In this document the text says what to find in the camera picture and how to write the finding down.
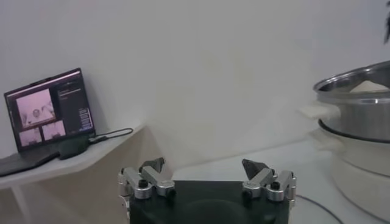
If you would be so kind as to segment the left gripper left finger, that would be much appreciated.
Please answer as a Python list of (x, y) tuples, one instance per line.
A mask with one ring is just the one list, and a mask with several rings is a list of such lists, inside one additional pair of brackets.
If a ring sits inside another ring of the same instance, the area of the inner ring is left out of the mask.
[(161, 174), (164, 164), (165, 159), (159, 157), (145, 161), (138, 169), (122, 168), (118, 173), (119, 196), (128, 199), (133, 195), (138, 200), (147, 200), (155, 192), (164, 198), (175, 197), (175, 182)]

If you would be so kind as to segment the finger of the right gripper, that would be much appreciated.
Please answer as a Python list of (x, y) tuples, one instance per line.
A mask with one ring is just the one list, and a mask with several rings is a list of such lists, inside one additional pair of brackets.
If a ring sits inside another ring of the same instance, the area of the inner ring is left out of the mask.
[(390, 34), (390, 14), (388, 13), (385, 22), (384, 44), (387, 44), (389, 42), (389, 34)]

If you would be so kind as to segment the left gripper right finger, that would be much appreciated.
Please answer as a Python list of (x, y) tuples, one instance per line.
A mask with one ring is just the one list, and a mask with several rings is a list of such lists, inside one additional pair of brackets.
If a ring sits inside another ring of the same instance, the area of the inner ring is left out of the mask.
[(248, 180), (242, 183), (247, 200), (265, 196), (269, 201), (296, 201), (297, 178), (292, 171), (277, 173), (265, 163), (243, 159), (241, 164)]

